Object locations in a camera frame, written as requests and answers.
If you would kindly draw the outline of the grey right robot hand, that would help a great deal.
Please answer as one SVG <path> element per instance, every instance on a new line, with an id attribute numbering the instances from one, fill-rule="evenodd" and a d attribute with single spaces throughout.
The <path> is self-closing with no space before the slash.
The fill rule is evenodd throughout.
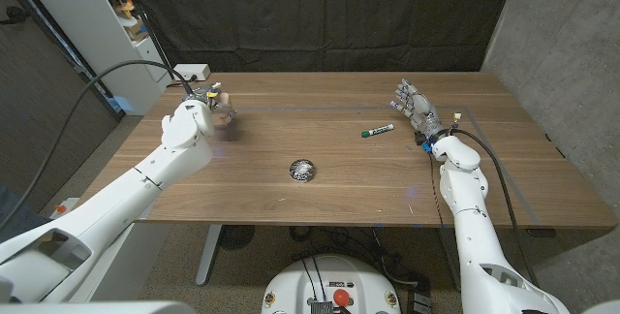
<path id="1" fill-rule="evenodd" d="M 390 105 L 409 119 L 417 145 L 432 146 L 446 134 L 435 106 L 406 78 L 400 81 L 394 93 L 397 101 L 391 101 Z"/>

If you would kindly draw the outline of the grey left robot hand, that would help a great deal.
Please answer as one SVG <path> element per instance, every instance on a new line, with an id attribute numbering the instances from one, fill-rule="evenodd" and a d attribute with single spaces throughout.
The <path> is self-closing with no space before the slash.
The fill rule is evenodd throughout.
<path id="1" fill-rule="evenodd" d="M 209 87 L 197 88 L 189 96 L 184 96 L 183 101 L 195 100 L 206 104 L 211 112 L 215 126 L 231 125 L 236 117 L 231 96 L 222 91 L 222 84 L 215 82 Z"/>

